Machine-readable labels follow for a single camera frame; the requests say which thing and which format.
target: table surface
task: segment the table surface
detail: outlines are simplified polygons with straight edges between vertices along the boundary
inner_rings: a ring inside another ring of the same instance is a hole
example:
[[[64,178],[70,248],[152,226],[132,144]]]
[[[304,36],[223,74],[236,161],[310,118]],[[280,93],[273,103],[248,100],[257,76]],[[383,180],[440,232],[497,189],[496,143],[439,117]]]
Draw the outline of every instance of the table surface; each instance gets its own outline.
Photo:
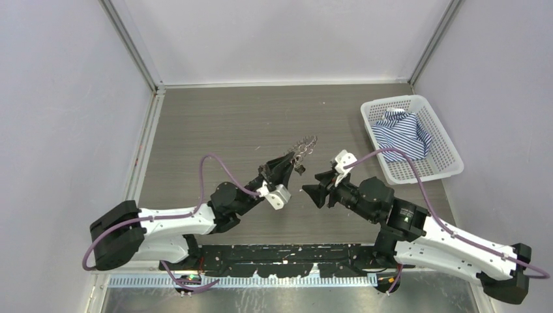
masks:
[[[361,104],[378,98],[410,95],[407,84],[314,85],[168,89],[145,181],[140,207],[192,207],[200,195],[198,164],[212,152],[242,184],[257,176],[258,166],[279,157],[306,135],[318,136],[304,160],[306,172],[293,172],[290,202],[275,211],[266,201],[240,217],[232,230],[197,236],[200,244],[373,243],[380,227],[341,205],[317,209],[301,186],[315,184],[315,173],[330,170],[342,149],[357,158],[373,151]],[[384,180],[376,158],[352,171],[351,181],[376,176]],[[204,166],[205,199],[228,177],[215,160]],[[425,183],[442,219],[453,216],[441,181]],[[417,185],[397,185],[395,195],[426,207]]]

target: gray floor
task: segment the gray floor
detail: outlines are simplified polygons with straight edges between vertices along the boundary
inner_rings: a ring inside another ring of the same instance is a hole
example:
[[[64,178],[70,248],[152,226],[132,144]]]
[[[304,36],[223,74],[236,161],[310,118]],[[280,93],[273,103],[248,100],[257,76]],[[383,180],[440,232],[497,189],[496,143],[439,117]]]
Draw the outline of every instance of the gray floor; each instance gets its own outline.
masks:
[[[275,211],[261,203],[227,233],[199,236],[203,244],[373,243],[379,226],[337,205],[317,209],[301,192],[315,173],[330,169],[330,159],[347,149],[358,158],[373,151],[363,126],[361,104],[411,94],[407,84],[233,87],[167,90],[139,205],[150,209],[196,205],[198,162],[207,152],[224,160],[242,182],[257,168],[281,156],[304,135],[317,135],[303,176],[290,179],[292,199]],[[227,181],[216,161],[206,162],[205,199]],[[352,172],[353,183],[383,173],[376,159]],[[453,222],[441,181],[425,183],[440,216]],[[394,186],[396,196],[423,205],[417,186]]]
[[[180,298],[171,288],[108,288],[105,313],[124,312],[478,312],[469,284],[435,272],[405,272],[386,297],[371,287],[213,288]]]

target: white bracket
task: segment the white bracket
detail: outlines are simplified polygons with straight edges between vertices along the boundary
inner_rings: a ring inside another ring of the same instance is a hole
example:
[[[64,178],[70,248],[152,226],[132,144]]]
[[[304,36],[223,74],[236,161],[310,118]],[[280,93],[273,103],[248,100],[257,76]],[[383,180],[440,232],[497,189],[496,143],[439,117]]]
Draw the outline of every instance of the white bracket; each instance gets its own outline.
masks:
[[[269,191],[267,188],[267,181],[263,181],[261,188],[257,189],[257,192],[260,193],[260,197],[267,199],[267,201],[275,208],[275,210],[280,210],[286,205],[291,198],[291,194],[286,189],[284,185],[276,186],[274,191]]]
[[[353,168],[348,168],[347,170],[344,169],[344,166],[348,166],[350,164],[353,164],[355,161],[357,161],[357,158],[353,153],[349,153],[346,150],[342,150],[335,158],[334,162],[336,162],[336,166],[334,167],[334,170],[338,172],[338,177],[336,177],[336,183],[335,186],[338,186],[338,184],[348,176],[348,174],[351,172]]]

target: plastic basket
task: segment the plastic basket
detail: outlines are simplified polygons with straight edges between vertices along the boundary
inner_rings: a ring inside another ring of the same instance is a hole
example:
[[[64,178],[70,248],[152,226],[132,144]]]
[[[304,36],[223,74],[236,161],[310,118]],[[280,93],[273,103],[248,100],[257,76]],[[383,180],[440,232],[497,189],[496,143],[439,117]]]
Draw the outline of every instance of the plastic basket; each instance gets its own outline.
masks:
[[[438,116],[434,113],[428,100],[419,95],[379,99],[365,102],[361,106],[365,128],[375,149],[378,149],[378,143],[371,126],[382,119],[387,108],[400,108],[416,113],[425,130],[432,135],[429,154],[424,160],[414,161],[422,181],[442,179],[463,171],[463,161],[461,161],[459,153],[457,153],[451,139],[443,129]],[[414,184],[417,182],[406,161],[387,162],[382,154],[378,154],[377,158],[384,171],[386,181],[390,185]]]

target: blue striped shirt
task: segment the blue striped shirt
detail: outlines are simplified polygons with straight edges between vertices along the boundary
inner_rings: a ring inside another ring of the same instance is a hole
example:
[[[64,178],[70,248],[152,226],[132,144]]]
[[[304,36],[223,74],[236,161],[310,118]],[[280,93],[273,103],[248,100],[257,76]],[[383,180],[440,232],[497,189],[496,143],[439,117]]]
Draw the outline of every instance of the blue striped shirt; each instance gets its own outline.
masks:
[[[419,122],[416,114],[391,109],[384,113],[384,120],[372,126],[372,132],[380,148],[396,148],[412,160],[424,159],[430,151],[432,136]],[[384,152],[388,162],[405,161],[396,152]]]

